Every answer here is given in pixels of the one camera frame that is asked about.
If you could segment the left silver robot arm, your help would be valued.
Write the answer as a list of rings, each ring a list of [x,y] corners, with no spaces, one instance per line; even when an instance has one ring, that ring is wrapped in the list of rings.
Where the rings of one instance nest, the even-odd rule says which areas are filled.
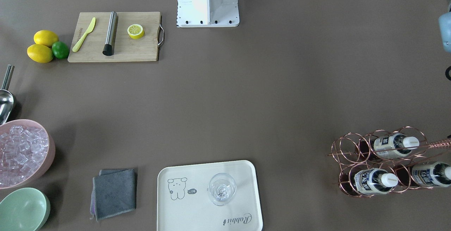
[[[447,11],[438,19],[442,45],[447,53],[451,52],[451,0],[447,1]]]

